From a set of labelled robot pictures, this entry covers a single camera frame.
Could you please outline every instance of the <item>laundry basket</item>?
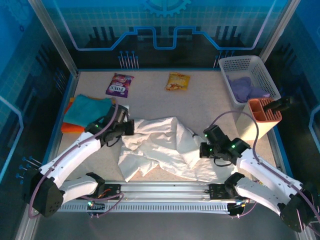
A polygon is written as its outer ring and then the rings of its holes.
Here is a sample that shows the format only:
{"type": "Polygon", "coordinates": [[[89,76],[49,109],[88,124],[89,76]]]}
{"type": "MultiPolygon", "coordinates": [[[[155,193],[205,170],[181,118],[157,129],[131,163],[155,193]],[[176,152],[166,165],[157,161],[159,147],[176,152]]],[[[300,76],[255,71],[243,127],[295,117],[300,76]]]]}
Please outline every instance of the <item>laundry basket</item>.
{"type": "Polygon", "coordinates": [[[246,102],[242,103],[236,100],[228,82],[227,75],[229,76],[230,81],[242,77],[249,77],[251,79],[251,84],[254,87],[261,88],[270,93],[270,97],[274,100],[281,98],[274,81],[260,57],[231,56],[220,59],[219,65],[234,108],[243,109],[246,102]]]}

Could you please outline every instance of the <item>orange utensil holder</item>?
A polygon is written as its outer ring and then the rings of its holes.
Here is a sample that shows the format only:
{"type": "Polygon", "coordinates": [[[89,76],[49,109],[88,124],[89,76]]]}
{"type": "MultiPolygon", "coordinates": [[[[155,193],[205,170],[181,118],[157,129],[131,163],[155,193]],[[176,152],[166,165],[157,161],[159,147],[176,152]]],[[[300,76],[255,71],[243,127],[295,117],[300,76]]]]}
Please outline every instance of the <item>orange utensil holder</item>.
{"type": "MultiPolygon", "coordinates": [[[[270,129],[272,129],[277,123],[282,120],[282,115],[279,111],[273,114],[272,110],[269,109],[267,112],[264,111],[263,107],[273,102],[274,100],[269,97],[252,98],[249,99],[245,105],[243,112],[251,115],[259,127],[260,139],[270,129]]],[[[246,115],[241,114],[235,123],[239,137],[242,140],[254,140],[257,135],[257,128],[255,123],[246,115]]]]}

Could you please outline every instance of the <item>purple cloth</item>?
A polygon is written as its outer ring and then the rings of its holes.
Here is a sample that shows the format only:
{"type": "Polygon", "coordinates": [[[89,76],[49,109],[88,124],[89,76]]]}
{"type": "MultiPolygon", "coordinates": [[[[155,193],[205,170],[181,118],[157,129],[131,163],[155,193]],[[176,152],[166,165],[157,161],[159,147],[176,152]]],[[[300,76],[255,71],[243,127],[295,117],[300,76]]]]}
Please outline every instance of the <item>purple cloth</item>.
{"type": "Polygon", "coordinates": [[[246,103],[249,99],[268,98],[270,93],[262,90],[259,87],[251,85],[251,79],[248,76],[241,77],[231,81],[229,76],[226,76],[230,84],[231,90],[235,99],[239,103],[246,103]]]}

